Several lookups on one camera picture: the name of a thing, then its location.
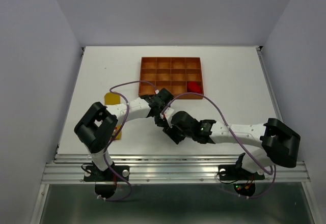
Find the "red sock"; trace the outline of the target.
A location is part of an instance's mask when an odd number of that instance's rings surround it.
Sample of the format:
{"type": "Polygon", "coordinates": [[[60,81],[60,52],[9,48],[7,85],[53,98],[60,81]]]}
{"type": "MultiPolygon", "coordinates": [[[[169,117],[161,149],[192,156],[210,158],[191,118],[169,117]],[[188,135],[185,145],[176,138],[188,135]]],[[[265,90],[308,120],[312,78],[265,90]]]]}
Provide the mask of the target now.
{"type": "Polygon", "coordinates": [[[195,81],[189,81],[187,83],[187,91],[189,93],[199,93],[199,94],[202,94],[202,88],[201,86],[195,82],[195,81]]]}

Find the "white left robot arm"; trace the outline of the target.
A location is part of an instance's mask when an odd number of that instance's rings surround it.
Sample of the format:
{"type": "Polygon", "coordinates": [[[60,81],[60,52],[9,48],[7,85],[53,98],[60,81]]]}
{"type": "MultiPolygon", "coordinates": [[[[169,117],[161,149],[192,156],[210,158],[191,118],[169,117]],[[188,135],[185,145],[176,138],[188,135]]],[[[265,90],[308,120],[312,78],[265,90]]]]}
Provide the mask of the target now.
{"type": "Polygon", "coordinates": [[[135,119],[160,118],[174,96],[161,89],[154,95],[143,95],[133,101],[105,106],[93,103],[74,128],[74,133],[87,148],[101,180],[113,176],[113,161],[107,151],[117,126],[135,119]]]}

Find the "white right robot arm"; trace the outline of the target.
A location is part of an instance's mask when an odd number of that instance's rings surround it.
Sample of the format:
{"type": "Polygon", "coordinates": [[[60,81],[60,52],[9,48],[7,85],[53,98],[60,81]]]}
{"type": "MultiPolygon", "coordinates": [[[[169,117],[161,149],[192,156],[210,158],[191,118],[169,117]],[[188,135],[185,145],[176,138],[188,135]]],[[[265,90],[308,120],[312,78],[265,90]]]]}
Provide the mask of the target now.
{"type": "Polygon", "coordinates": [[[301,137],[278,119],[252,125],[227,125],[215,120],[196,120],[185,111],[167,109],[159,116],[164,133],[179,144],[190,138],[200,144],[233,143],[244,153],[234,166],[236,176],[246,178],[266,167],[278,165],[295,168],[301,137]]]}

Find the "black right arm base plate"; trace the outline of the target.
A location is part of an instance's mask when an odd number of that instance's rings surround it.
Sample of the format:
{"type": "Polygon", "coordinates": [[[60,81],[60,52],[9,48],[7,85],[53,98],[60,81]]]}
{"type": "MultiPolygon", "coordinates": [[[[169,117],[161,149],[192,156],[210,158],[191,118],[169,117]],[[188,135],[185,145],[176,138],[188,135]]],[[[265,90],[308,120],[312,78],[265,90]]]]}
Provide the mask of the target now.
{"type": "Polygon", "coordinates": [[[218,166],[217,176],[221,181],[240,180],[264,180],[264,175],[250,173],[242,168],[236,168],[233,164],[222,164],[218,166]]]}

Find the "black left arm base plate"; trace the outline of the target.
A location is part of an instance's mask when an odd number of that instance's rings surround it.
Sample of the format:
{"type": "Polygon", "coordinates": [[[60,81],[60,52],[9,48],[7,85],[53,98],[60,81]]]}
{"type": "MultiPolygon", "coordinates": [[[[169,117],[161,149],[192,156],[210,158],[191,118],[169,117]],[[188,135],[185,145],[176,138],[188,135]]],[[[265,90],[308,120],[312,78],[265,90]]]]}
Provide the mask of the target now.
{"type": "MultiPolygon", "coordinates": [[[[113,165],[112,168],[123,179],[129,179],[129,166],[113,165]]],[[[84,171],[85,182],[123,182],[123,180],[117,177],[110,169],[106,169],[103,172],[93,164],[82,164],[81,169],[84,171]]]]}

